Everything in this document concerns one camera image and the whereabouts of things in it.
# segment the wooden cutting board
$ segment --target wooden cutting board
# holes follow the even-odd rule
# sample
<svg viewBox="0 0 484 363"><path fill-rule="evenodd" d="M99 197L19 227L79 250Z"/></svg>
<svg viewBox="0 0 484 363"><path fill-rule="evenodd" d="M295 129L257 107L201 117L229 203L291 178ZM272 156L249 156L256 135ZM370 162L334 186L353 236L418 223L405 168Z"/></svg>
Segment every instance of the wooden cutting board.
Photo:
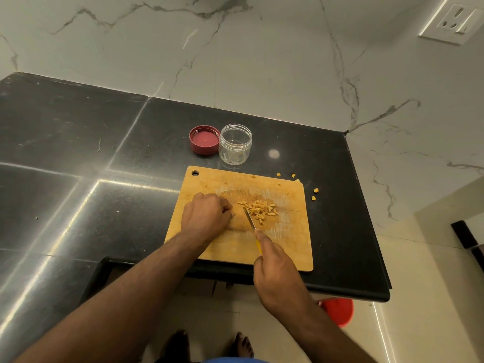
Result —
<svg viewBox="0 0 484 363"><path fill-rule="evenodd" d="M243 205L238 201L255 200L276 204L279 216L267 217L264 225L256 222L256 228L281 245L300 271L313 269L313 254L309 223L306 213L304 187L293 180L252 176L245 173L221 171L190 166L178 196L165 242L181 229L184 206L199 192L215 193L225 197L232 205L235 216L228 228L215 239L199 257L204 260L253 264L260 256L256 239L245 216Z"/></svg>

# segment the foot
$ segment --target foot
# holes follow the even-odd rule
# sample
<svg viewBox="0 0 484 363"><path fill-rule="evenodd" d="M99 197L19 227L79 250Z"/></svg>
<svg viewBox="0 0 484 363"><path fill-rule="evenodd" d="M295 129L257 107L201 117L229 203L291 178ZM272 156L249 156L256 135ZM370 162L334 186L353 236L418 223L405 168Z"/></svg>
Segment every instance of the foot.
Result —
<svg viewBox="0 0 484 363"><path fill-rule="evenodd" d="M252 349L249 338L244 336L240 331L237 333L235 341L230 348L230 356L239 358L254 357L254 350Z"/></svg>
<svg viewBox="0 0 484 363"><path fill-rule="evenodd" d="M166 343L163 362L190 363L190 343L185 330L178 330Z"/></svg>

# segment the forearm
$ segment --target forearm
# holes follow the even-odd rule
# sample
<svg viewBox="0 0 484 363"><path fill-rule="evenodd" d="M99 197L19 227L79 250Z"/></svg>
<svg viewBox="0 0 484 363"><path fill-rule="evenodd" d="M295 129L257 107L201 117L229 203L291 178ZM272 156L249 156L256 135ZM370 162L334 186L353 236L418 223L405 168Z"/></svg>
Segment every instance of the forearm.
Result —
<svg viewBox="0 0 484 363"><path fill-rule="evenodd" d="M178 234L73 311L18 361L136 358L162 308L205 247L194 235Z"/></svg>
<svg viewBox="0 0 484 363"><path fill-rule="evenodd" d="M287 314L280 321L313 363L375 363L317 305L308 305L298 316Z"/></svg>

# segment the electrical outlet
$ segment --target electrical outlet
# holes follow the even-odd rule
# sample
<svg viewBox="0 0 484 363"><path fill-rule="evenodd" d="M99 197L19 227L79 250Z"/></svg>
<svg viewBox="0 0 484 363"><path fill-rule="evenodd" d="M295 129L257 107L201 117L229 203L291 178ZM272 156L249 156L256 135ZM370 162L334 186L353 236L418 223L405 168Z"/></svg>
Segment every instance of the electrical outlet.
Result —
<svg viewBox="0 0 484 363"><path fill-rule="evenodd" d="M484 23L484 0L444 0L419 36L463 44Z"/></svg>

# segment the pile of chopped ginger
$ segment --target pile of chopped ginger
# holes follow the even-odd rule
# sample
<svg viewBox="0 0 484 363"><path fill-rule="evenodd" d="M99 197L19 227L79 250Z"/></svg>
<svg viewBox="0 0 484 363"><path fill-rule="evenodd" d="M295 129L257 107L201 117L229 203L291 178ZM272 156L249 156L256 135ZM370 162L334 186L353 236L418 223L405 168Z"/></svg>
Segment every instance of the pile of chopped ginger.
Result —
<svg viewBox="0 0 484 363"><path fill-rule="evenodd" d="M250 215L255 214L260 225L264 225L263 221L266 219L266 216L279 216L275 204L268 205L267 201L256 200L251 203L248 203L247 201L238 201L237 204L244 205Z"/></svg>

